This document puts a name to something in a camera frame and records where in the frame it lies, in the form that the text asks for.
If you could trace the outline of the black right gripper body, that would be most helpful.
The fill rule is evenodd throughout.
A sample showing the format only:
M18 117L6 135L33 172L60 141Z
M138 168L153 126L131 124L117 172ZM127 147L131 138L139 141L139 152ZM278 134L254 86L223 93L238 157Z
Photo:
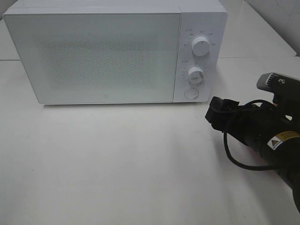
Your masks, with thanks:
M226 150L229 150L228 135L253 150L262 150L272 137L285 131L285 119L277 116L271 103L255 100L234 109L222 131Z

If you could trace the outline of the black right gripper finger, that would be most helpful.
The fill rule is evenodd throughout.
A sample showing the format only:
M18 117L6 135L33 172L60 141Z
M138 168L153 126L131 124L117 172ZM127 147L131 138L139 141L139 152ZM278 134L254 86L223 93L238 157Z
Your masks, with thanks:
M239 108L239 102L214 96L205 115L212 128L223 132L229 119Z

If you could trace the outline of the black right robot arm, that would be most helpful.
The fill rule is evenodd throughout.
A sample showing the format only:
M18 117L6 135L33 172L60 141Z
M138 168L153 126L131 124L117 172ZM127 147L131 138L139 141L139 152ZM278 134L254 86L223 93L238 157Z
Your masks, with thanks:
M279 113L279 107L262 99L245 105L213 97L206 120L223 133L228 159L250 171L275 171L292 190L296 208L300 207L300 126ZM231 135L256 152L267 164L246 165L230 153L227 136Z

